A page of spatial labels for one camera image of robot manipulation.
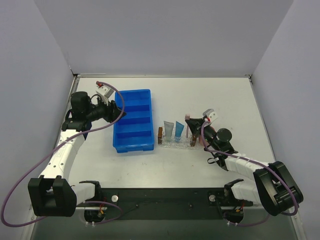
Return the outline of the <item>pink plastic cup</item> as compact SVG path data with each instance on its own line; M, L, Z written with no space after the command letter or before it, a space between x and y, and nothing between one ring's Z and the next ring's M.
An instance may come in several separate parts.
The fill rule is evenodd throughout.
M212 139L215 137L215 134L216 134L216 131L215 129L208 125L206 127L204 127L204 130L203 130L203 136L204 138L202 138L202 141L199 141L199 144L204 146L208 146L209 143L212 142Z

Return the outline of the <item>pink toothbrush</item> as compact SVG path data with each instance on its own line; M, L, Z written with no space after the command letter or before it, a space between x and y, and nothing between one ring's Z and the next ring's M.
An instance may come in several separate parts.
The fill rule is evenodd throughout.
M187 113L185 114L184 120L189 120L190 119L190 114ZM188 139L189 138L189 125L186 125L186 131L185 131L185 137Z

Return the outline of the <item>blue toothpaste tube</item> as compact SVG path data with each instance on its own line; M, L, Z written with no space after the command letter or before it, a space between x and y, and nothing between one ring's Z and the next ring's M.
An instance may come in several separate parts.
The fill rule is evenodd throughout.
M184 130L184 125L178 121L175 122L175 134L174 134L174 141L179 142L182 137L182 133Z

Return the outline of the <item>white toothpaste tube green cap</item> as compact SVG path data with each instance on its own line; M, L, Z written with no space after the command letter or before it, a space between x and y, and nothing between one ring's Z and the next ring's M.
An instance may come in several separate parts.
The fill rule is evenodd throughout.
M174 129L174 123L169 121L164 121L164 138L166 141L172 140L172 134Z

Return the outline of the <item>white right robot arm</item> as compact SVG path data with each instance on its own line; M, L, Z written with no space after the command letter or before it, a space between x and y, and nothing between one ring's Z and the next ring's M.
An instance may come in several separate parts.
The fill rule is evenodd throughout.
M185 122L220 168L250 179L250 183L240 179L226 184L224 188L229 198L261 204L272 216L288 216L289 209L293 209L291 215L298 212L304 197L283 162L262 162L243 156L231 144L231 131L214 130L208 117L190 118Z

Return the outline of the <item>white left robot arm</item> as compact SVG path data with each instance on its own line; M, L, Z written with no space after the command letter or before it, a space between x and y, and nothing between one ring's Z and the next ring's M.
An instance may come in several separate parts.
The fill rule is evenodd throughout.
M71 95L71 107L61 127L60 142L39 177L31 178L28 192L37 217L71 217L84 202L96 206L103 200L101 185L95 180L69 183L70 171L77 153L87 139L94 121L115 123L126 114L109 98L112 89L96 90L97 103L85 91Z

